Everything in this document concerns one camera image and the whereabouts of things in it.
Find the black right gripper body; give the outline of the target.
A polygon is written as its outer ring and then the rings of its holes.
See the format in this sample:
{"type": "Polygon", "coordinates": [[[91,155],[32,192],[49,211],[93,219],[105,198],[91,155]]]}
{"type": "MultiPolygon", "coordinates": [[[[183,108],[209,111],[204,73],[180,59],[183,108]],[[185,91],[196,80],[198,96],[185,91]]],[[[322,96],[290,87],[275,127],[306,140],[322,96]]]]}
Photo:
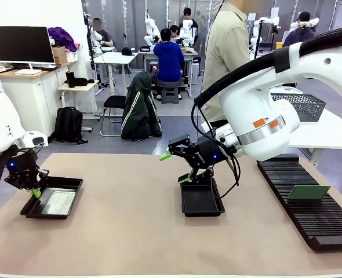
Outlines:
{"type": "Polygon", "coordinates": [[[185,148],[185,159],[193,169],[207,169],[227,159],[220,147],[212,140],[198,138],[185,148]]]}

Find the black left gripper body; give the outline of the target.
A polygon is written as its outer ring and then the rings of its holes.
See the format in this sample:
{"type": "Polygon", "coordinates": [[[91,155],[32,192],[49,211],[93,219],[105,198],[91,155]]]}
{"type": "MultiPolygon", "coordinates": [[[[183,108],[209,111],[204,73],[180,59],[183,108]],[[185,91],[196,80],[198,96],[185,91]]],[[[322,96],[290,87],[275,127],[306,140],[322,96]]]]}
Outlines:
{"type": "Polygon", "coordinates": [[[39,166],[37,165],[37,154],[22,152],[8,160],[6,168],[12,178],[30,178],[36,180],[39,166]]]}

